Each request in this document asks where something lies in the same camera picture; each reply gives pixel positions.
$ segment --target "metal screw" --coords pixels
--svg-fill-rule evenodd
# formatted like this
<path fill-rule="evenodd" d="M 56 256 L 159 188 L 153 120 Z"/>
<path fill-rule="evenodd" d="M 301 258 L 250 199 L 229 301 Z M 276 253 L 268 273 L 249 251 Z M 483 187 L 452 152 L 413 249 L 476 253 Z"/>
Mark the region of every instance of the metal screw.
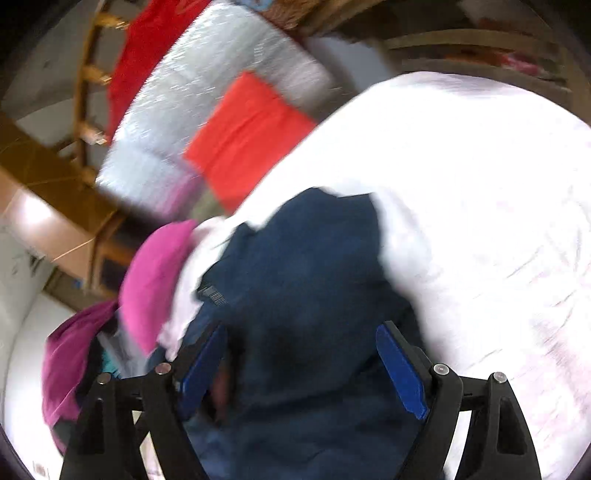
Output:
<path fill-rule="evenodd" d="M 111 376 L 110 373 L 102 372 L 98 377 L 96 377 L 96 381 L 100 385 L 106 385 L 107 383 L 109 383 L 111 381 L 111 378 L 113 378 L 113 377 Z"/>
<path fill-rule="evenodd" d="M 433 371 L 438 375 L 447 375 L 449 373 L 449 367 L 445 364 L 437 364 L 433 366 Z"/>
<path fill-rule="evenodd" d="M 492 378 L 494 378 L 497 383 L 505 383 L 507 381 L 507 376 L 503 372 L 493 373 Z"/>
<path fill-rule="evenodd" d="M 173 367 L 171 367 L 170 364 L 162 362 L 161 364 L 156 365 L 156 368 L 154 370 L 158 375 L 166 375 L 168 372 L 172 370 L 172 368 Z"/>

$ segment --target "red fabric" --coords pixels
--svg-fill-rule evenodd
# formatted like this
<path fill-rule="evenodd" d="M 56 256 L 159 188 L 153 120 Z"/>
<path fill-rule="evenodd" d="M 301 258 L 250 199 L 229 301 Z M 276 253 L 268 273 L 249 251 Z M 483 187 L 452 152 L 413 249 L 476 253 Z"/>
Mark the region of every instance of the red fabric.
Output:
<path fill-rule="evenodd" d="M 151 0 L 131 22 L 109 85 L 109 138 L 154 67 L 210 1 Z"/>
<path fill-rule="evenodd" d="M 313 120 L 287 105 L 271 86 L 243 72 L 192 140 L 185 158 L 233 213 L 314 127 Z"/>

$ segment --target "navy blue cloth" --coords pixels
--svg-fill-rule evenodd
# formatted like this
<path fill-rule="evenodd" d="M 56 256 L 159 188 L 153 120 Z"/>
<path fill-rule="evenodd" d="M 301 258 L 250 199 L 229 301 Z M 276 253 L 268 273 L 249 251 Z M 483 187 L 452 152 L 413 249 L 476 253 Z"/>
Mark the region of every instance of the navy blue cloth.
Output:
<path fill-rule="evenodd" d="M 392 320 L 410 344 L 422 342 L 409 302 L 384 277 L 379 248 L 368 196 L 310 189 L 260 231 L 239 226 L 203 276 L 200 290 L 213 287 L 225 302 L 206 300 L 183 343 L 213 319 L 228 328 L 236 398 L 213 449 L 231 455 L 232 480 L 397 473 L 421 423 L 394 391 L 375 330 Z M 186 428 L 210 473 L 213 427 Z"/>

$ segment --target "magenta fabric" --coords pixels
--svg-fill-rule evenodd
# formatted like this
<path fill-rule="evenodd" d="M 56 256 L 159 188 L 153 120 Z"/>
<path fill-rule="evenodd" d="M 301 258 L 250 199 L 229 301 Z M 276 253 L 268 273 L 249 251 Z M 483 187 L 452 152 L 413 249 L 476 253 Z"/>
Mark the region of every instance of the magenta fabric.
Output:
<path fill-rule="evenodd" d="M 125 329 L 148 356 L 170 316 L 178 276 L 194 248 L 195 220 L 169 223 L 156 230 L 135 254 L 121 290 L 119 304 Z"/>
<path fill-rule="evenodd" d="M 50 428 L 59 419 L 78 418 L 76 388 L 86 372 L 90 344 L 116 310 L 116 301 L 93 305 L 66 320 L 47 338 L 41 370 L 41 408 Z"/>

